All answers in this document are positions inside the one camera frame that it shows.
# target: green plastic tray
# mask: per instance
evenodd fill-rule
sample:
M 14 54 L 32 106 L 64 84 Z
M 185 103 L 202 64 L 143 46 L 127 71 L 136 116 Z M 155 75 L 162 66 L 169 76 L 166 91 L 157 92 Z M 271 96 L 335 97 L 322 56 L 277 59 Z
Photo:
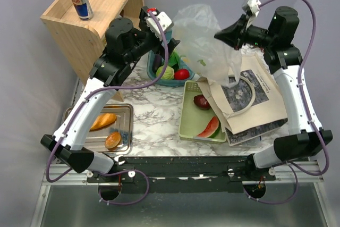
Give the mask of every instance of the green plastic tray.
M 214 138 L 196 137 L 196 135 L 206 128 L 211 118 L 215 116 L 212 109 L 201 110 L 194 104 L 193 98 L 199 94 L 202 94 L 202 91 L 196 82 L 185 82 L 180 128 L 178 130 L 180 138 L 182 140 L 208 142 L 212 144 L 225 142 L 227 140 L 227 136 L 226 133 L 221 131 L 221 129 Z

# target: translucent plastic bag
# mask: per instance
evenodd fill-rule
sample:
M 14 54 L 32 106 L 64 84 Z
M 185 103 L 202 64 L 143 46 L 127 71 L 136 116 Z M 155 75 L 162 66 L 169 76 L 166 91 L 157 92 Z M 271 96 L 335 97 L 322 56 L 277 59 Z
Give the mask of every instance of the translucent plastic bag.
M 190 5 L 179 10 L 173 21 L 172 35 L 181 41 L 176 51 L 192 71 L 223 86 L 239 82 L 241 51 L 214 38 L 220 26 L 209 5 Z M 230 83 L 230 75 L 236 82 Z

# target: teal plastic basket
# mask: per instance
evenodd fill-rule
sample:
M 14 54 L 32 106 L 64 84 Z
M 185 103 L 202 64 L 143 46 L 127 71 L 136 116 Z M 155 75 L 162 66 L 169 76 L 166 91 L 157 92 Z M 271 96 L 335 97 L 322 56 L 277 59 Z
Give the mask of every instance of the teal plastic basket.
M 169 31 L 165 33 L 165 37 L 166 37 L 166 40 L 169 41 L 172 37 L 172 32 Z M 151 80 L 154 80 L 156 78 L 155 73 L 152 71 L 152 65 L 154 63 L 154 59 L 155 59 L 155 54 L 153 53 L 153 51 L 150 51 L 149 56 L 148 56 L 147 74 Z M 185 80 L 162 80 L 160 79 L 158 82 L 156 82 L 156 84 L 163 85 L 163 86 L 170 86 L 170 87 L 184 86 L 186 81 L 193 79 L 195 73 L 192 72 L 191 69 L 189 69 L 189 67 L 185 65 L 183 61 L 179 62 L 179 68 L 187 69 L 190 73 L 190 76 Z

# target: watermelon slice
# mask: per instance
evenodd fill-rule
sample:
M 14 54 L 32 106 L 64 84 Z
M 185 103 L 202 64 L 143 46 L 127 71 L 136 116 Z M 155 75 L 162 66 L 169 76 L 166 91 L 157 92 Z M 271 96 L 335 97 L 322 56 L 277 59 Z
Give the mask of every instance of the watermelon slice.
M 219 132 L 219 120 L 216 116 L 214 116 L 210 122 L 208 123 L 206 129 L 197 135 L 197 137 L 201 138 L 214 138 Z

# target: robotic arm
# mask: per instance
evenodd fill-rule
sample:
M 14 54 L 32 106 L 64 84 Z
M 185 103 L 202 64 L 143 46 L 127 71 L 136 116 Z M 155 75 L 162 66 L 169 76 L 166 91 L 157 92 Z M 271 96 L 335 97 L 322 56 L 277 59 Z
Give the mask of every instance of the robotic arm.
M 139 16 L 141 30 L 134 28 L 128 18 L 114 19 L 105 33 L 107 46 L 94 63 L 80 99 L 61 127 L 53 135 L 46 134 L 41 139 L 41 144 L 50 151 L 57 141 L 62 140 L 55 155 L 78 173 L 84 170 L 108 173 L 114 165 L 110 157 L 84 148 L 84 143 L 91 125 L 116 90 L 102 90 L 93 96 L 91 93 L 108 86 L 122 85 L 132 72 L 131 64 L 138 62 L 149 51 L 164 57 L 162 37 L 156 23 L 148 15 L 149 11 L 156 16 L 164 32 L 173 26 L 164 12 L 146 6 L 142 7 Z M 178 44 L 178 40 L 170 40 L 167 44 L 170 54 Z
M 321 150 L 319 138 L 307 117 L 306 104 L 325 144 L 333 138 L 330 130 L 322 128 L 314 112 L 303 70 L 303 84 L 298 83 L 302 56 L 299 49 L 291 43 L 299 25 L 298 12 L 291 7 L 280 6 L 276 9 L 268 29 L 263 29 L 251 25 L 260 10 L 260 4 L 258 0 L 247 0 L 243 6 L 245 14 L 230 27 L 215 34 L 215 38 L 235 50 L 239 50 L 244 44 L 264 48 L 264 59 L 280 87 L 287 111 L 289 136 L 276 138 L 273 146 L 250 155 L 248 168 L 251 172 L 281 162 L 314 156 Z M 304 86 L 305 102 L 299 86 Z

